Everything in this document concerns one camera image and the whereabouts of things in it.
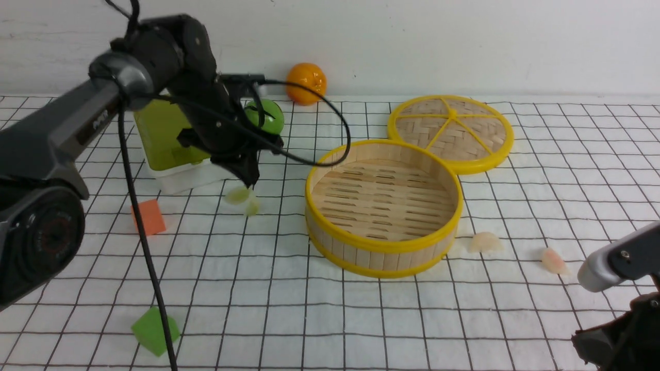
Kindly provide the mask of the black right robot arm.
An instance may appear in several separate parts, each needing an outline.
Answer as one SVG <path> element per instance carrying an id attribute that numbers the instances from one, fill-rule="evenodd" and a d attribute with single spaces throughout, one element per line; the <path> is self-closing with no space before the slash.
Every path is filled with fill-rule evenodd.
<path id="1" fill-rule="evenodd" d="M 578 272 L 579 284 L 601 293 L 627 280 L 651 277 L 658 285 L 659 223 L 632 232 L 591 253 Z M 617 319 L 576 331 L 578 357 L 599 370 L 659 369 L 659 294 L 643 294 Z"/>

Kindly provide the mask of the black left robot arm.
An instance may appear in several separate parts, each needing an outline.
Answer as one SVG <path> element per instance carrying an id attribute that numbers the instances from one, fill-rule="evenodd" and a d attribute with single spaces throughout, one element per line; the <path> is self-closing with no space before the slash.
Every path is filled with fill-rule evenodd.
<path id="1" fill-rule="evenodd" d="M 200 21 L 178 14 L 129 26 L 90 64 L 89 80 L 2 130 L 2 309 L 59 274 L 80 249 L 90 193 L 75 162 L 113 118 L 168 91 L 190 124 L 177 141 L 246 186 L 259 178 L 257 153 L 283 148 L 240 105 L 254 76 L 217 73 Z"/>

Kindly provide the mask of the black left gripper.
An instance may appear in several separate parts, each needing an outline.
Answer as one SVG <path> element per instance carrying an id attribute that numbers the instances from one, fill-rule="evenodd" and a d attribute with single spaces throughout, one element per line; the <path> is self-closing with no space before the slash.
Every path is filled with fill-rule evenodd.
<path id="1" fill-rule="evenodd" d="M 203 76 L 183 72 L 177 77 L 177 105 L 195 134 L 179 134 L 207 154 L 211 161 L 236 174 L 246 188 L 259 180 L 258 152 L 283 148 L 283 139 L 264 132 L 246 117 L 242 98 L 257 98 L 264 74 Z"/>

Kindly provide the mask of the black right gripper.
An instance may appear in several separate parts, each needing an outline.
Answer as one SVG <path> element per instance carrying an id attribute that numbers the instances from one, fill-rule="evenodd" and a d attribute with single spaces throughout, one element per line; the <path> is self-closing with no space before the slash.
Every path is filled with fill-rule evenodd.
<path id="1" fill-rule="evenodd" d="M 659 369 L 658 293 L 644 294 L 617 319 L 571 337 L 578 357 L 598 370 Z"/>

